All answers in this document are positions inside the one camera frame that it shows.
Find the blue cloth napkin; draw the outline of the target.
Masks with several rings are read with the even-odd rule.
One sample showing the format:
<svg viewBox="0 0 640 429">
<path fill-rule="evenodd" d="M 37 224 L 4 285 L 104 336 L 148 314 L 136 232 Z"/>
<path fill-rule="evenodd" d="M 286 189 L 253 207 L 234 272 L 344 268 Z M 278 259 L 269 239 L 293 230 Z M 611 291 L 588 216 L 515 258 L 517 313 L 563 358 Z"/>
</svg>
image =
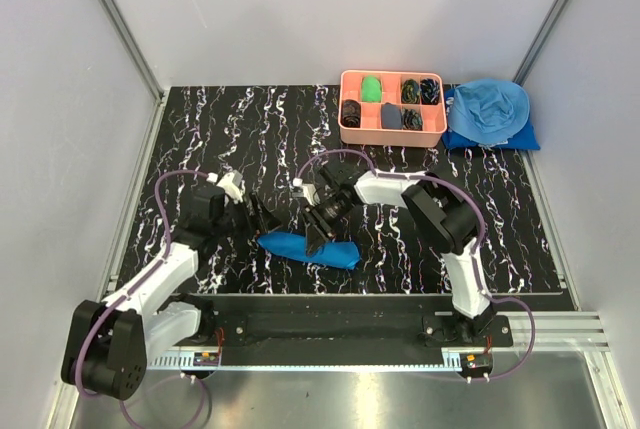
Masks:
<svg viewBox="0 0 640 429">
<path fill-rule="evenodd" d="M 360 261 L 360 252 L 353 242 L 327 242 L 314 254 L 306 254 L 306 239 L 302 235 L 272 232 L 262 235 L 258 244 L 272 255 L 289 260 L 353 270 Z"/>
</svg>

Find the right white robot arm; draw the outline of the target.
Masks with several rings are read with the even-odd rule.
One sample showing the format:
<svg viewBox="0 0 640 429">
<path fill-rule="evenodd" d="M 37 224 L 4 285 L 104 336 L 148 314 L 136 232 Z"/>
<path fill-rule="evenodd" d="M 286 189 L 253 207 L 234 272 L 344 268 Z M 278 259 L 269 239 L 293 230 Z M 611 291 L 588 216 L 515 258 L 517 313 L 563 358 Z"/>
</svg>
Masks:
<svg viewBox="0 0 640 429">
<path fill-rule="evenodd" d="M 486 295 L 484 276 L 474 253 L 484 223 L 473 200 L 451 182 L 433 173 L 392 173 L 379 169 L 320 168 L 325 197 L 301 178 L 293 182 L 296 196 L 306 200 L 305 254 L 316 255 L 335 238 L 336 224 L 357 206 L 404 208 L 419 235 L 441 255 L 451 284 L 453 315 L 446 342 L 476 345 L 490 332 L 495 310 Z"/>
</svg>

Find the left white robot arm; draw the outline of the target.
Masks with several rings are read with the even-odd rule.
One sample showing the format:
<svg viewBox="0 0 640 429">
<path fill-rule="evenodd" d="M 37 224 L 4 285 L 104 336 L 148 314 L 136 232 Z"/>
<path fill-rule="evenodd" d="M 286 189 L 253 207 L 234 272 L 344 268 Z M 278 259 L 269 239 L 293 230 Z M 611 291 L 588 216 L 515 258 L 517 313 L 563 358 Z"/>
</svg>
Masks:
<svg viewBox="0 0 640 429">
<path fill-rule="evenodd" d="M 251 192 L 233 198 L 220 187 L 201 187 L 170 234 L 167 247 L 119 290 L 73 312 L 61 379 L 81 394 L 129 399 L 149 363 L 178 342 L 196 345 L 215 335 L 211 306 L 178 287 L 207 263 L 222 239 L 251 241 L 281 222 Z"/>
</svg>

